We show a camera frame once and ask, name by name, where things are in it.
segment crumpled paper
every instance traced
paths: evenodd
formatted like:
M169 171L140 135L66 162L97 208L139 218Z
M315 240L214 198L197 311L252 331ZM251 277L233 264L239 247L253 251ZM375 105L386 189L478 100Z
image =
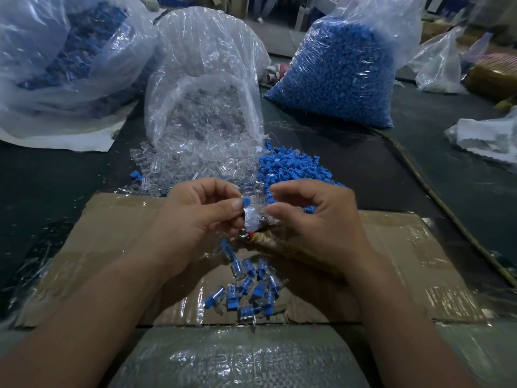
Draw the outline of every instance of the crumpled paper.
M460 118L445 130L452 144L497 161L517 163L517 106L503 118L476 121Z

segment bag of clear plastic pieces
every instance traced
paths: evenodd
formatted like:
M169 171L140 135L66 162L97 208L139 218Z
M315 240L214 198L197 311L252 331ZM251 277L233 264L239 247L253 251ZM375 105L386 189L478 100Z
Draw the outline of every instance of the bag of clear plastic pieces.
M311 26L264 97L290 108L391 127L395 71L414 55L425 0L340 0Z
M417 76L415 81L421 91L437 93L465 93L460 84L461 65L456 39L463 33L462 27L454 27L423 43L415 57L407 64Z
M99 119L145 91L158 42L139 0L2 6L0 128L9 134L59 134L55 120Z
M199 6L170 12L157 27L163 58L145 105L152 146L131 152L143 175L138 191L156 196L207 176L250 180L264 137L264 45L242 20Z

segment cardboard sheet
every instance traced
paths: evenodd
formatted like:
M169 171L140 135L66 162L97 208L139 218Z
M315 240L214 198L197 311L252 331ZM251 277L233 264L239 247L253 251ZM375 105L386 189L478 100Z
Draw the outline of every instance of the cardboard sheet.
M54 257L47 274L23 306L18 326L36 326L88 278L123 255L152 223L163 198L99 193L94 195ZM440 321L474 322L484 319L473 294L425 223L415 214L361 211L361 221L372 246L391 260L415 302ZM303 244L299 236L286 238ZM210 258L217 236L202 242L195 263L169 281L141 319L143 325L232 324L236 312L222 316L205 310L203 301L219 285L233 281L222 254ZM240 258L264 256L264 249L242 244ZM357 304L344 279L314 269L295 259L267 256L280 278L288 278L277 304L284 313L258 323L360 322Z

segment white paper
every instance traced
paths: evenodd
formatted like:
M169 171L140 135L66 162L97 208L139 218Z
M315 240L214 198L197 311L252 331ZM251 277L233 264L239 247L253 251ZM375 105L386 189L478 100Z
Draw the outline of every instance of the white paper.
M471 153L517 163L517 106L505 118L483 121L461 118L445 135L451 143Z
M0 140L30 148L70 149L106 152L137 102L126 105L99 120L60 120L23 117L10 112L0 114Z

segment fingernail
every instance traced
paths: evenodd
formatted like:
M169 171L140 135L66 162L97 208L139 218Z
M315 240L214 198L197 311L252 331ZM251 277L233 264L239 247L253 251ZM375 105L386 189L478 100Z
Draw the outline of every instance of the fingernail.
M242 199L232 199L232 208L236 211L242 209Z

